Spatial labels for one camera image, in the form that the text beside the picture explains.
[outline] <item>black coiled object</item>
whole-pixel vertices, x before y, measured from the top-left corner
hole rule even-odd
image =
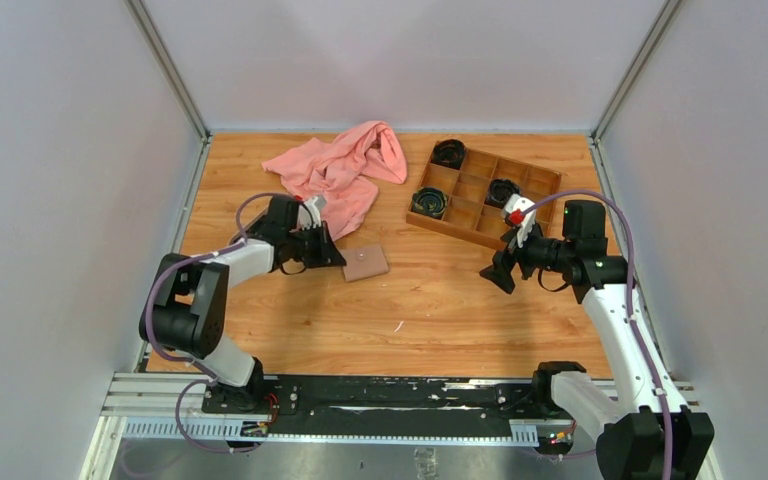
[[[466,158],[466,146],[454,138],[443,140],[431,151],[431,163],[460,170]]]
[[[493,207],[503,208],[511,195],[520,193],[519,185],[506,179],[498,178],[490,182],[487,188],[487,195],[484,197],[484,203]]]
[[[423,187],[413,194],[411,211],[426,217],[443,218],[446,211],[446,194],[434,187]]]

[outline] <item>pink cloth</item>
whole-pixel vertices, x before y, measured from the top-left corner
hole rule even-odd
[[[384,122],[362,123],[331,143],[313,138],[263,162],[263,169],[281,175],[293,195],[324,195],[322,218],[334,240],[357,230],[378,196],[378,187],[361,175],[399,184],[408,175],[402,147]]]

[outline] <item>white wall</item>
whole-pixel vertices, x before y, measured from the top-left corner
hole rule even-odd
[[[664,0],[147,0],[212,129],[583,130]]]
[[[197,148],[124,2],[0,2],[0,478],[77,477]]]
[[[768,2],[686,2],[605,146],[724,476],[768,478]]]

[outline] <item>pink wallet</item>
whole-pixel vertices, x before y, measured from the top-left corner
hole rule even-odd
[[[347,282],[383,275],[390,271],[390,265],[387,263],[381,244],[342,249],[340,253],[346,259],[343,276],[346,277]]]

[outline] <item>wooden table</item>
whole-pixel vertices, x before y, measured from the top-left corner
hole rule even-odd
[[[217,135],[182,252],[226,245],[243,200],[284,191],[278,176],[265,173],[261,162],[311,136],[334,137]],[[575,360],[594,377],[610,377],[596,329],[571,292],[545,292],[532,279],[506,295],[478,276],[490,264],[492,250],[405,223],[411,194],[438,140],[459,138],[470,148],[562,172],[561,190],[598,191],[585,137],[434,133],[398,138],[409,163],[407,181],[373,180],[380,193],[363,226],[337,241],[339,247],[380,242],[390,273],[354,283],[345,283],[339,268],[254,278],[230,292],[225,332],[258,357],[268,373],[530,377],[541,361]],[[267,201],[253,203],[244,219]],[[555,236],[562,217],[556,212]],[[611,244],[615,253],[613,238]],[[545,280],[550,288],[561,281],[551,274]],[[156,356],[148,364],[149,371],[182,368]]]

